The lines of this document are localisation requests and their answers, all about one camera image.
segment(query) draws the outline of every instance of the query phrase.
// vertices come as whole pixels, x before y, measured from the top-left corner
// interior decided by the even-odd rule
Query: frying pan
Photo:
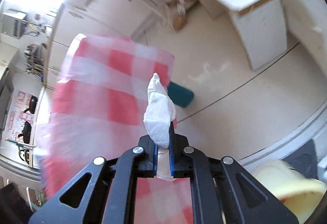
[[[30,100],[30,102],[29,102],[29,107],[28,107],[28,109],[26,109],[26,110],[24,111],[24,113],[26,113],[26,112],[29,111],[31,114],[34,114],[34,113],[35,113],[35,108],[36,108],[36,104],[37,104],[37,102],[38,102],[38,98],[35,97],[35,96],[32,96],[32,97],[31,97],[31,100]]]
[[[18,137],[23,137],[23,141],[25,144],[29,144],[31,140],[31,130],[31,124],[26,121],[22,133],[18,135]]]

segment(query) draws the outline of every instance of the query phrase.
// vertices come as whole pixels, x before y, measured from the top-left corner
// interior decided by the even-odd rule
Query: floor tile
[[[178,121],[221,99],[269,66],[253,72],[228,15],[211,20],[200,5],[188,12],[187,24],[178,33],[161,33],[153,26],[146,31],[146,38],[149,46],[175,55],[172,81],[195,94],[185,110],[177,107]],[[289,48],[297,42],[289,36]]]
[[[206,155],[239,160],[287,136],[326,100],[327,80],[299,44],[252,81],[178,124]]]
[[[143,32],[135,42],[147,46],[148,44],[147,44],[147,39],[146,39],[146,36],[145,36],[145,32]]]

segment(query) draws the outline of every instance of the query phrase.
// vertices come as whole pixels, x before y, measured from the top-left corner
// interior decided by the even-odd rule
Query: dish rack
[[[31,44],[27,46],[27,49],[24,51],[24,56],[27,61],[24,72],[34,75],[37,80],[41,82],[43,81],[45,71],[45,60],[42,58],[42,48],[46,49],[44,43],[42,45]]]

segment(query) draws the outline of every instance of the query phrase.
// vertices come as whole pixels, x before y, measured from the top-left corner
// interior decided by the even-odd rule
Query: white cabinet
[[[68,47],[57,42],[52,42],[49,67],[60,71],[63,60],[65,59]]]
[[[122,36],[121,33],[114,31],[105,24],[82,14],[78,11],[74,11],[67,6],[63,10],[63,13],[58,17],[59,23],[53,41],[65,46],[70,46],[73,39],[79,34],[98,34],[106,36]]]
[[[56,87],[57,78],[59,76],[59,71],[48,68],[48,76],[46,78],[46,86],[54,89]]]
[[[131,2],[128,0],[92,0],[88,6],[82,8],[76,4],[76,0],[65,0],[65,2],[71,4],[78,14],[85,14],[99,20],[127,37],[132,36],[151,14],[151,10],[141,0]]]

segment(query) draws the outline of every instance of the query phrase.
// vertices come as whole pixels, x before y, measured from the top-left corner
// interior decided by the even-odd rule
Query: red and white checkered towel
[[[119,157],[146,135],[147,87],[158,73],[170,82],[174,56],[123,38],[84,36],[72,42],[56,84],[49,157],[51,197],[95,157]],[[188,179],[138,180],[135,224],[193,223]]]

